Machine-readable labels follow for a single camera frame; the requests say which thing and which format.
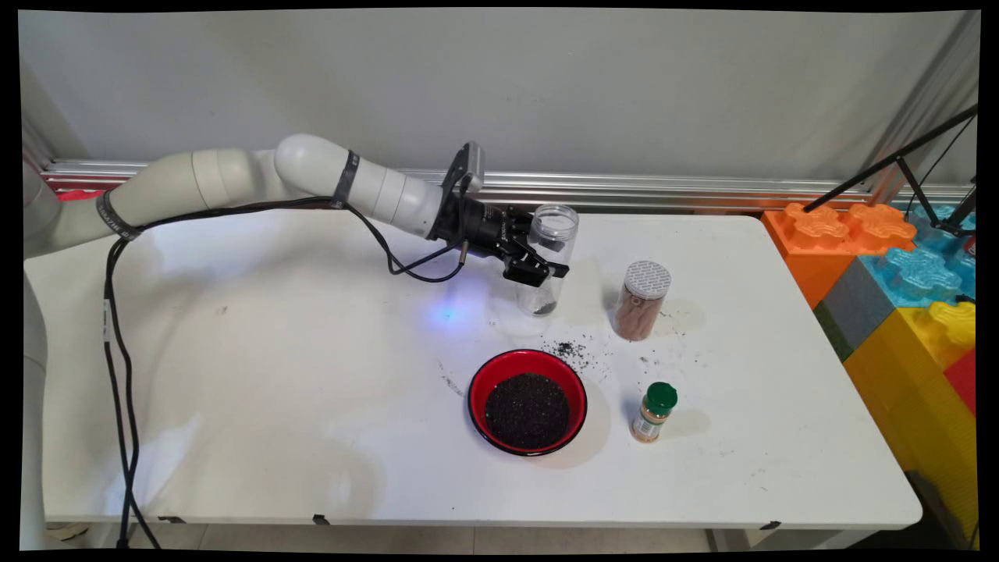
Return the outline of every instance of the green lid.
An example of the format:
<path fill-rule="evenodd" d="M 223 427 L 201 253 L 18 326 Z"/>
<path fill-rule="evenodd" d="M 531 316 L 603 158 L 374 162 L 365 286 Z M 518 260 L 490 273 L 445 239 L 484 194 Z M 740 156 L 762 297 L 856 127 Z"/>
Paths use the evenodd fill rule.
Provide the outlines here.
<path fill-rule="evenodd" d="M 645 392 L 645 407 L 657 416 L 664 416 L 676 405 L 676 389 L 664 382 L 653 382 Z"/>

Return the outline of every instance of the spice bottle label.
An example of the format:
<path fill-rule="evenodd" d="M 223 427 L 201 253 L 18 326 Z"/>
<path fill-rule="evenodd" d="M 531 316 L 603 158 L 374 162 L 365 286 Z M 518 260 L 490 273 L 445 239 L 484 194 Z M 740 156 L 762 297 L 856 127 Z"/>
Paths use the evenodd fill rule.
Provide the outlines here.
<path fill-rule="evenodd" d="M 631 426 L 636 434 L 649 439 L 657 437 L 659 435 L 659 429 L 662 428 L 662 424 L 649 423 L 642 416 L 635 417 Z"/>

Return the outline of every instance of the green block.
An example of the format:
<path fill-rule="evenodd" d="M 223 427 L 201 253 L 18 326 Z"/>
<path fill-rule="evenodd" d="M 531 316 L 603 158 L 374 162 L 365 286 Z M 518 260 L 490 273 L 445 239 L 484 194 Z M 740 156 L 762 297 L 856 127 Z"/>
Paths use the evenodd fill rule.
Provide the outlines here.
<path fill-rule="evenodd" d="M 826 308 L 824 300 L 815 306 L 815 319 L 818 320 L 819 326 L 822 326 L 822 331 L 825 332 L 825 337 L 832 344 L 832 349 L 836 352 L 836 357 L 839 357 L 840 362 L 846 361 L 846 358 L 853 353 L 853 348 L 850 347 L 850 344 L 846 343 L 846 336 L 843 335 L 836 321 L 832 319 L 832 315 L 829 314 L 829 309 Z"/>

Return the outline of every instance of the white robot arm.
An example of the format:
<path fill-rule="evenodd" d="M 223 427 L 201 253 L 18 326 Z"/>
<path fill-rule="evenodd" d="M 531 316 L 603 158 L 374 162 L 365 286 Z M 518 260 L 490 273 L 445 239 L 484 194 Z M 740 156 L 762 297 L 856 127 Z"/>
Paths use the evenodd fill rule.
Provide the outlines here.
<path fill-rule="evenodd" d="M 518 283 L 536 287 L 568 271 L 544 261 L 527 244 L 530 213 L 464 198 L 483 185 L 483 152 L 476 143 L 459 151 L 443 186 L 368 162 L 306 134 L 291 136 L 272 151 L 205 150 L 168 156 L 102 195 L 96 205 L 94 200 L 60 202 L 27 164 L 22 179 L 25 259 L 110 234 L 134 236 L 135 226 L 199 211 L 320 196 L 332 197 L 335 207 L 351 208 L 422 238 L 445 239 L 450 247 L 460 244 L 462 263 L 465 250 L 498 257 L 505 264 L 503 277 Z M 27 275 L 24 334 L 22 550 L 51 544 L 44 536 L 41 488 L 45 324 Z"/>
<path fill-rule="evenodd" d="M 157 160 L 108 195 L 131 225 L 207 209 L 298 197 L 332 196 L 349 151 L 320 137 L 294 135 L 277 150 L 203 150 Z M 25 165 L 25 257 L 47 254 L 114 232 L 92 200 L 59 204 Z M 471 189 L 481 186 L 481 176 Z M 439 186 L 357 158 L 347 201 L 362 214 L 426 238 L 441 208 Z"/>

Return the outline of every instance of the black border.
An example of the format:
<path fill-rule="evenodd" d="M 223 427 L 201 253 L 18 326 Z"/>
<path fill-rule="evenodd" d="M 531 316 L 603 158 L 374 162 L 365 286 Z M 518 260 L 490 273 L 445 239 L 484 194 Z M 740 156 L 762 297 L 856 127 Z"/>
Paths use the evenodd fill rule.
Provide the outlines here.
<path fill-rule="evenodd" d="M 562 365 L 565 365 L 566 367 L 568 367 L 569 372 L 571 372 L 572 375 L 575 376 L 575 380 L 579 381 L 579 388 L 582 389 L 582 420 L 579 421 L 579 426 L 575 428 L 575 432 L 572 433 L 572 435 L 569 435 L 568 439 L 566 439 L 565 441 L 563 441 L 562 444 L 558 445 L 557 447 L 552 447 L 550 449 L 541 450 L 541 451 L 538 451 L 536 453 L 524 453 L 524 452 L 521 452 L 521 451 L 517 451 L 515 449 L 510 449 L 509 447 L 503 445 L 502 443 L 500 443 L 496 439 L 493 439 L 492 437 L 490 437 L 490 435 L 486 431 L 484 431 L 483 428 L 479 425 L 479 421 L 476 420 L 476 414 L 475 414 L 475 412 L 472 411 L 472 387 L 475 386 L 476 379 L 479 378 L 479 373 L 482 373 L 483 369 L 487 365 L 489 365 L 490 363 L 492 363 L 495 359 L 500 358 L 503 355 L 506 355 L 508 353 L 515 353 L 517 351 L 533 351 L 533 352 L 536 352 L 536 353 L 541 353 L 541 354 L 547 355 L 548 357 L 552 357 L 556 361 L 560 362 Z M 511 349 L 509 351 L 504 351 L 502 353 L 499 353 L 498 355 L 494 355 L 491 359 L 489 359 L 488 361 L 486 361 L 485 363 L 483 363 L 482 366 L 479 367 L 479 370 L 476 371 L 476 375 L 474 377 L 472 377 L 472 381 L 469 382 L 469 391 L 466 392 L 466 400 L 465 400 L 465 402 L 466 402 L 466 405 L 468 406 L 468 409 L 469 409 L 469 417 L 472 418 L 472 425 L 475 426 L 476 431 L 479 432 L 479 434 L 483 436 L 483 439 L 486 439 L 486 441 L 489 442 L 490 445 L 493 445 L 494 447 L 496 447 L 500 451 L 503 451 L 505 453 L 509 453 L 511 455 L 517 455 L 517 456 L 520 456 L 520 457 L 539 457 L 541 455 L 547 455 L 547 454 L 553 453 L 553 452 L 557 451 L 558 449 L 561 449 L 565 445 L 568 445 L 569 443 L 571 443 L 572 440 L 575 439 L 575 436 L 578 435 L 579 432 L 582 430 L 582 426 L 586 423 L 586 413 L 589 410 L 589 397 L 586 396 L 586 386 L 584 384 L 582 384 L 582 379 L 579 378 L 579 374 L 575 372 L 575 369 L 573 369 L 572 366 L 569 365 L 568 363 L 562 361 L 560 357 L 556 357 L 554 355 L 551 355 L 550 353 L 547 353 L 545 351 L 541 351 L 539 349 L 527 349 L 527 348 Z"/>

